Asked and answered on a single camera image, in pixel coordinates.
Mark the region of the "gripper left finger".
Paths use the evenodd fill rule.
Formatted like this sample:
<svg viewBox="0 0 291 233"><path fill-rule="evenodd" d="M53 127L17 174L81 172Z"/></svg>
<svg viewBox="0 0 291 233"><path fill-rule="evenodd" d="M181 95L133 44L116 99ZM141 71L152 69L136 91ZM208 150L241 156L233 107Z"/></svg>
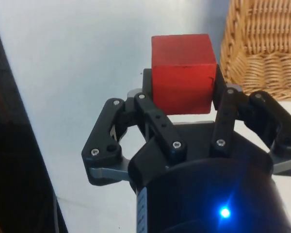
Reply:
<svg viewBox="0 0 291 233"><path fill-rule="evenodd" d="M166 168L187 159L187 144L152 95L152 70L144 69L142 89L126 100L108 99L84 145L82 159L92 185L129 181L146 185ZM126 159L120 140L129 127L137 126L143 147Z"/></svg>

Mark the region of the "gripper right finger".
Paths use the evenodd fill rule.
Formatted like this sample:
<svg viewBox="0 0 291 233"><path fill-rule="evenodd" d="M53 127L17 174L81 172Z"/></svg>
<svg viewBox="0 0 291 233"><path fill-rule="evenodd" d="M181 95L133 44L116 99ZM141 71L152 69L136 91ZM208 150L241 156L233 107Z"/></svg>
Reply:
<svg viewBox="0 0 291 233"><path fill-rule="evenodd" d="M216 68L212 100L217 114L211 156L232 158L236 156L236 147L240 147L242 159L257 159L259 165L270 167L274 175L291 175L291 114L287 110L265 91L246 95L239 86L226 84L220 67ZM236 120L242 121L270 150L265 159L236 141Z"/></svg>

